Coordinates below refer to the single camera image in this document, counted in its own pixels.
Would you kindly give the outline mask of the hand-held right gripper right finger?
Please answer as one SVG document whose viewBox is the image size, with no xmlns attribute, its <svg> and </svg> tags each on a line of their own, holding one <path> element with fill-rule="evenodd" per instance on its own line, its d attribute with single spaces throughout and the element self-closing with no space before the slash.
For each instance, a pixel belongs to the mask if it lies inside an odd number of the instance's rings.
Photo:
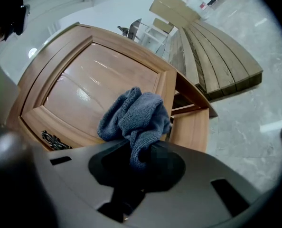
<svg viewBox="0 0 282 228">
<path fill-rule="evenodd" d="M 182 157 L 166 147 L 153 144 L 145 157 L 142 175 L 145 191 L 168 191 L 185 173 L 186 165 Z"/>
</svg>

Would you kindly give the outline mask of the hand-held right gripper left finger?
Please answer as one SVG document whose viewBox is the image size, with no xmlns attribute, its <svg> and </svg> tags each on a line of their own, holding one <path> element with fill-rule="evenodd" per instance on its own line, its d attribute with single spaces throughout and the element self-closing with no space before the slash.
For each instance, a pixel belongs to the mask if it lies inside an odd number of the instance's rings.
<svg viewBox="0 0 282 228">
<path fill-rule="evenodd" d="M 122 186 L 131 175 L 131 148 L 128 140 L 105 142 L 95 146 L 98 151 L 90 158 L 88 169 L 96 181 L 104 186 Z"/>
</svg>

